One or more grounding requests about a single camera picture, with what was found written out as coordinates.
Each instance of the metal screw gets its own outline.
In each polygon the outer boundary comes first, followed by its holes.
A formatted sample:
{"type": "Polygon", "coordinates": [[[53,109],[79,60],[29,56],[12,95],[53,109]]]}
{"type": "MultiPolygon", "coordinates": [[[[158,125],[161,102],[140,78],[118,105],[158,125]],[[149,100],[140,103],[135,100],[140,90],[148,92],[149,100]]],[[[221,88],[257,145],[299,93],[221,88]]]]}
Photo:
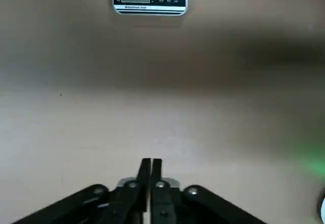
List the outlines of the metal screw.
{"type": "Polygon", "coordinates": [[[191,187],[188,192],[191,194],[191,195],[197,195],[198,194],[198,190],[194,187],[191,187]]]}
{"type": "Polygon", "coordinates": [[[129,186],[129,187],[136,187],[137,184],[136,184],[135,182],[130,182],[130,183],[128,184],[128,186],[129,186]]]}
{"type": "Polygon", "coordinates": [[[103,191],[104,191],[104,190],[103,190],[102,188],[98,187],[98,188],[96,188],[96,189],[93,191],[93,193],[94,193],[95,195],[99,195],[99,194],[101,194],[103,191]]]}
{"type": "Polygon", "coordinates": [[[164,182],[158,182],[156,183],[157,187],[164,187],[165,183],[164,182]]]}

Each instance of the table surface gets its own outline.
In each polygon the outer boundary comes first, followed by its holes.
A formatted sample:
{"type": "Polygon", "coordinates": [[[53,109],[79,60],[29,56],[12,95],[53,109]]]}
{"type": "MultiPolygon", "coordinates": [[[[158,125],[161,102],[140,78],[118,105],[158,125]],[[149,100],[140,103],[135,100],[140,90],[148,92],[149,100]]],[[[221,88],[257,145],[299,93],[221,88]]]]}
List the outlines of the table surface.
{"type": "Polygon", "coordinates": [[[143,157],[267,223],[316,224],[324,188],[325,0],[0,0],[0,219],[143,157]]]}

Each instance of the gray surface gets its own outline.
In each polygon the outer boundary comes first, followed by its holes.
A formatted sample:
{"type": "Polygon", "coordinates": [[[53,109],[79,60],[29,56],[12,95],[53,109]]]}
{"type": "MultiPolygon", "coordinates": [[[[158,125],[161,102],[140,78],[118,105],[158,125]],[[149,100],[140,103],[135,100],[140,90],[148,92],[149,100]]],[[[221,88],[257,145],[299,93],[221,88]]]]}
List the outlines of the gray surface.
{"type": "Polygon", "coordinates": [[[190,0],[173,19],[110,5],[0,0],[2,223],[113,188],[142,157],[268,223],[318,223],[324,0],[190,0]]]}

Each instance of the beige tabletop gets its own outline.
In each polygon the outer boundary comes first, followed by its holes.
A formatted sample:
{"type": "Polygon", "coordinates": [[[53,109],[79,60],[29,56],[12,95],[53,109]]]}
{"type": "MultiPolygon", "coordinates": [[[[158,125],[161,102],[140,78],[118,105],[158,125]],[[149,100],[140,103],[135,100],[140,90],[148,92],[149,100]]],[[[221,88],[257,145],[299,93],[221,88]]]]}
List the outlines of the beige tabletop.
{"type": "Polygon", "coordinates": [[[143,157],[270,224],[316,224],[325,187],[325,0],[0,0],[0,219],[143,157]]]}

